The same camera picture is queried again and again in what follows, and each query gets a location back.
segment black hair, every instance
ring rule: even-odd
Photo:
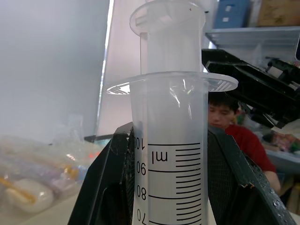
[[[236,113],[239,109],[239,103],[236,99],[229,97],[225,92],[209,92],[208,102],[215,106],[225,105]]]

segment man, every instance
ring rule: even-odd
[[[208,122],[214,127],[224,129],[228,135],[234,137],[239,148],[261,168],[271,187],[278,193],[280,183],[276,169],[268,159],[257,136],[245,127],[231,124],[238,108],[238,102],[234,98],[228,97],[223,92],[210,92]]]

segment red shirt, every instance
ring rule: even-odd
[[[262,171],[276,173],[275,166],[267,157],[266,151],[255,134],[245,127],[230,125],[225,132],[232,135],[239,148],[249,156]]]

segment blue box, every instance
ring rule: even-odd
[[[240,28],[247,24],[249,0],[220,0],[214,22],[215,29]]]

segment white wall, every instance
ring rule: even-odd
[[[72,113],[94,134],[108,4],[0,1],[0,135],[48,143]]]
[[[207,14],[210,28],[215,3],[214,0],[198,0]],[[133,11],[145,0],[114,0],[112,27],[108,46],[104,90],[113,82],[140,74],[140,39],[129,26]],[[113,134],[116,128],[132,121],[129,95],[103,93],[97,135]]]

